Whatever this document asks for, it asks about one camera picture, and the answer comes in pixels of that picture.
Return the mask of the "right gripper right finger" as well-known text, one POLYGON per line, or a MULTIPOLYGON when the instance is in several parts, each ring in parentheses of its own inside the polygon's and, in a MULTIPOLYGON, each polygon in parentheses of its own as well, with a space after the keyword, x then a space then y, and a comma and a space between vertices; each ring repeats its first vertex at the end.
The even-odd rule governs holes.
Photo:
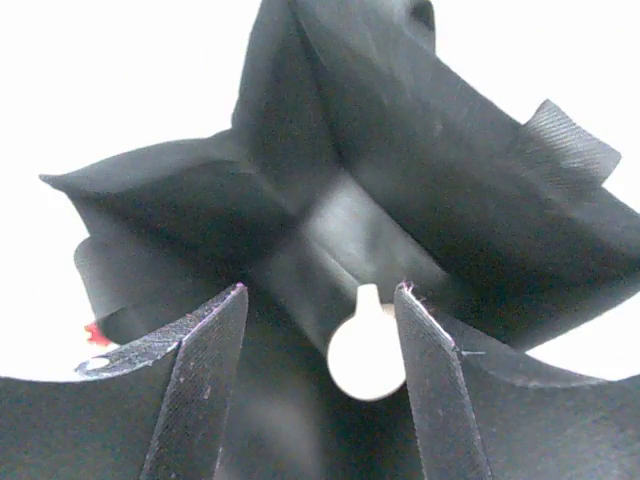
POLYGON ((493 477, 452 337, 401 283, 394 292, 406 384, 424 477, 493 477))

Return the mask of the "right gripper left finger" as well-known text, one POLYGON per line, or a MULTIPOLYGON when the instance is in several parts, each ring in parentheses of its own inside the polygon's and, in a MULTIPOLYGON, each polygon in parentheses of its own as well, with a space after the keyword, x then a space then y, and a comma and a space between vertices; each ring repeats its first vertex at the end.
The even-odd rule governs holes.
POLYGON ((104 355, 76 372, 90 380, 149 373, 170 361, 142 479, 211 479, 218 465, 248 314, 236 283, 182 318, 104 355))

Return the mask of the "beige pump bottle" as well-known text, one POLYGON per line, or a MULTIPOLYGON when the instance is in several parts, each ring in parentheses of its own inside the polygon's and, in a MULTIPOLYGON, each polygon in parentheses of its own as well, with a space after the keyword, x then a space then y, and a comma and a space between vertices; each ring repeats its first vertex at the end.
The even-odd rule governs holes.
POLYGON ((359 401, 387 398, 405 383, 395 309, 381 302, 377 285, 357 287, 354 311, 334 330, 326 360, 335 385, 359 401))

